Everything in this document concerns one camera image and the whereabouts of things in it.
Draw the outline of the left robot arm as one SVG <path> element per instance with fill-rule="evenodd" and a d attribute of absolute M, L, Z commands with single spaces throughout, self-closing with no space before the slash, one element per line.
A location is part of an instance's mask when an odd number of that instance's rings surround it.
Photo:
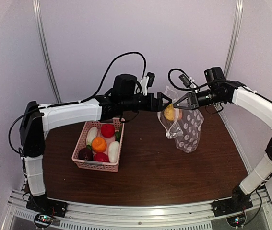
<path fill-rule="evenodd" d="M 103 95 L 96 95 L 60 104 L 38 105 L 36 101 L 27 104 L 25 113 L 17 118 L 21 121 L 19 132 L 21 147 L 15 152 L 23 161 L 30 201 L 41 213 L 51 209 L 47 197 L 42 160 L 45 152 L 44 133 L 66 125 L 87 121 L 104 121 L 122 116 L 125 111 L 160 112 L 172 100 L 163 93 L 148 93 L 153 82 L 149 76 L 141 81 L 130 74 L 115 77 L 113 87 Z"/>

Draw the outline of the clear zip top bag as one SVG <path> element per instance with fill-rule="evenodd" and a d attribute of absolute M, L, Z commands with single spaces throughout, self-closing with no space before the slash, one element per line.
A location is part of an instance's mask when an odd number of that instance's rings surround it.
<path fill-rule="evenodd" d="M 182 119 L 168 121 L 164 117 L 164 110 L 157 113 L 157 117 L 163 128 L 167 139 L 175 141 L 176 148 L 185 153 L 194 152 L 201 138 L 201 126 L 204 117 L 199 110 L 182 110 Z"/>

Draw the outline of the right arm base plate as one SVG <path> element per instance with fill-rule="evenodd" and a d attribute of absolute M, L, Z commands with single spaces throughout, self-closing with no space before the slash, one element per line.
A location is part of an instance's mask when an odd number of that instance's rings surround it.
<path fill-rule="evenodd" d="M 233 198 L 227 198 L 223 200 L 216 199 L 211 203 L 211 205 L 215 217 L 242 212 L 245 209 L 253 207 L 253 203 L 251 201 L 246 201 L 242 204 L 236 204 L 234 203 Z"/>

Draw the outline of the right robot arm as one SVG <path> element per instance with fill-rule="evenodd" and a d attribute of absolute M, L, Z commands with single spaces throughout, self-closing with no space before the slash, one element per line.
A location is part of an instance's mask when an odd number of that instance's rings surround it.
<path fill-rule="evenodd" d="M 204 71 L 206 83 L 193 84 L 182 70 L 179 79 L 183 83 L 181 90 L 186 94 L 174 103 L 174 108 L 195 110 L 217 103 L 231 103 L 242 107 L 272 130 L 272 101 L 251 90 L 239 81 L 227 80 L 220 67 Z M 253 171 L 232 191 L 232 197 L 217 202 L 217 206 L 227 206 L 231 211 L 240 211 L 249 205 L 250 195 L 264 185 L 272 176 L 272 136 L 265 154 Z"/>

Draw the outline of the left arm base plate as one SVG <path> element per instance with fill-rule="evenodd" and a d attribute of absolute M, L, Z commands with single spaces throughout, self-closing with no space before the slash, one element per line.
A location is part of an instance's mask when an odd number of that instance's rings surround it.
<path fill-rule="evenodd" d="M 48 200 L 45 205 L 39 206 L 32 200 L 29 200 L 26 204 L 26 208 L 29 210 L 61 218 L 65 217 L 67 206 L 68 204 L 66 202 L 57 200 Z"/>

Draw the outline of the pink plastic basket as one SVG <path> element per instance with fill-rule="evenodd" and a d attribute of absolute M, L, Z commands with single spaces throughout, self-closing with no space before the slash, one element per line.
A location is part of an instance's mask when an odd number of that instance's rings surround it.
<path fill-rule="evenodd" d="M 123 119 L 86 122 L 71 159 L 81 169 L 117 172 L 123 143 Z"/>

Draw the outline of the yellow peach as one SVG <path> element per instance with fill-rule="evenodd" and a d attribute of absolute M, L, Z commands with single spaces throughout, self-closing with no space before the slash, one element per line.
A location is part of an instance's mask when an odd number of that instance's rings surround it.
<path fill-rule="evenodd" d="M 165 110 L 164 110 L 164 117 L 168 121 L 175 121 L 176 118 L 178 120 L 182 119 L 182 111 L 181 109 L 177 109 L 173 107 L 173 104 L 171 103 Z"/>

